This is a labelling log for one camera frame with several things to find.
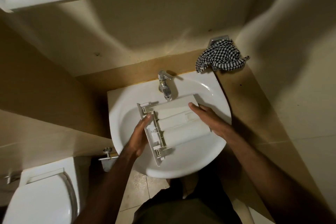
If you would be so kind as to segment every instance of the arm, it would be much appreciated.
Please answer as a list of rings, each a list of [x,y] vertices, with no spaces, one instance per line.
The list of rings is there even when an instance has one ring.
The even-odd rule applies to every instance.
[[[133,164],[142,154],[147,143],[144,129],[150,120],[151,116],[147,115],[137,124],[103,183],[89,198],[73,224],[115,223]]]
[[[229,144],[276,223],[336,223],[329,210],[255,150],[211,108],[199,106],[189,103],[191,110]]]

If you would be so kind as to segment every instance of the leg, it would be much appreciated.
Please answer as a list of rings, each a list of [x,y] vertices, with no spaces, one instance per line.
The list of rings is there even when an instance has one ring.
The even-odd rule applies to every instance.
[[[166,203],[169,201],[180,200],[183,197],[182,183],[179,178],[170,181],[168,189],[160,190],[153,198],[150,198],[135,212],[134,219],[154,205]]]
[[[221,180],[206,166],[198,172],[198,183],[193,193],[186,199],[199,198],[215,212],[225,223],[239,223],[241,220],[234,211],[231,201],[223,190]]]

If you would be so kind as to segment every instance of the person's right arm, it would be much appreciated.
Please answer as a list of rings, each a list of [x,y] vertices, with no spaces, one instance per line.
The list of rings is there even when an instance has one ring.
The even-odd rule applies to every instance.
[[[333,214],[206,106],[189,107],[224,138],[277,224],[336,223]]]

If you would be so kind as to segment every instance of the checkered cloth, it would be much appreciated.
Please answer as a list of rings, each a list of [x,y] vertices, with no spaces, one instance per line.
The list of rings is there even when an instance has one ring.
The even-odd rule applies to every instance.
[[[223,69],[231,71],[241,68],[249,58],[240,59],[240,51],[233,45],[232,39],[222,39],[207,48],[196,61],[196,71],[202,72],[209,65],[214,71]]]

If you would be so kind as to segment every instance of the chrome faucet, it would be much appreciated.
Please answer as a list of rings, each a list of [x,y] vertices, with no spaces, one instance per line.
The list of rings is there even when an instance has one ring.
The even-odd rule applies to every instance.
[[[171,100],[171,90],[169,88],[169,86],[167,85],[166,80],[172,80],[174,79],[173,76],[171,76],[169,73],[167,73],[164,70],[160,70],[159,73],[157,74],[158,78],[159,78],[159,91],[161,91],[163,93],[163,95],[165,96],[165,99],[167,99],[167,101]]]

